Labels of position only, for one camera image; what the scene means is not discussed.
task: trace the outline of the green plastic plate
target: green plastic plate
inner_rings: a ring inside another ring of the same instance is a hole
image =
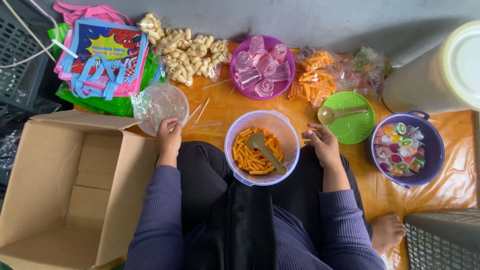
[[[332,109],[348,109],[367,105],[368,112],[359,112],[339,117],[327,127],[346,145],[357,144],[366,139],[375,128],[375,112],[368,101],[354,92],[339,92],[327,98],[322,106]]]

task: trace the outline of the bare foot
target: bare foot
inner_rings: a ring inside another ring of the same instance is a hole
[[[373,228],[372,247],[378,255],[398,245],[407,233],[405,225],[393,211],[374,219],[370,225]]]

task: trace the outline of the gray plastic crate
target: gray plastic crate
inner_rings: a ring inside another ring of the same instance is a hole
[[[35,35],[49,44],[51,22],[32,6],[21,0],[9,1]],[[39,52],[41,47],[28,34],[14,15],[0,2],[0,65],[18,62]],[[11,68],[0,68],[0,115],[7,104],[24,110],[33,110],[48,55],[43,53],[33,60]]]
[[[480,211],[408,215],[411,270],[480,270]]]

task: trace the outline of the olive green plastic scoop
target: olive green plastic scoop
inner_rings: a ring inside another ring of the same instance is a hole
[[[260,150],[263,155],[268,159],[269,162],[272,163],[272,165],[275,167],[276,171],[280,175],[285,175],[288,171],[288,169],[283,166],[278,159],[270,152],[270,150],[267,148],[265,145],[265,133],[263,132],[257,132],[254,134],[251,134],[250,137],[247,140],[247,147],[250,149],[258,149]]]
[[[320,123],[324,125],[330,125],[338,117],[342,117],[342,116],[349,115],[352,113],[357,113],[357,112],[368,112],[368,109],[369,107],[367,105],[348,108],[348,109],[336,109],[336,110],[327,106],[321,106],[320,109],[318,110],[317,116],[318,116],[318,120],[320,120]]]

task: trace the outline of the spider-man image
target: spider-man image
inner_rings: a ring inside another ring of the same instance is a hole
[[[96,51],[99,51],[99,54],[103,54],[105,56],[108,55],[108,60],[119,60],[122,63],[129,62],[128,69],[125,74],[133,74],[137,58],[139,55],[139,48],[140,48],[140,41],[142,39],[142,32],[140,29],[138,30],[127,30],[127,29],[119,29],[119,28],[110,28],[110,27],[101,27],[96,25],[87,25],[87,24],[79,24],[78,29],[78,47],[76,50],[76,54],[78,58],[73,61],[72,64],[72,73],[81,74],[86,62],[93,56]],[[115,43],[121,46],[115,46],[116,48],[111,48],[108,44],[102,44],[106,42],[106,40],[110,39],[113,36],[113,40]],[[114,49],[125,49],[124,51],[118,52]],[[96,60],[96,63],[90,68],[89,75],[93,75],[97,70],[97,67],[100,63],[100,59]],[[118,68],[113,70],[114,74],[118,73]],[[102,76],[107,76],[107,71],[102,73]]]

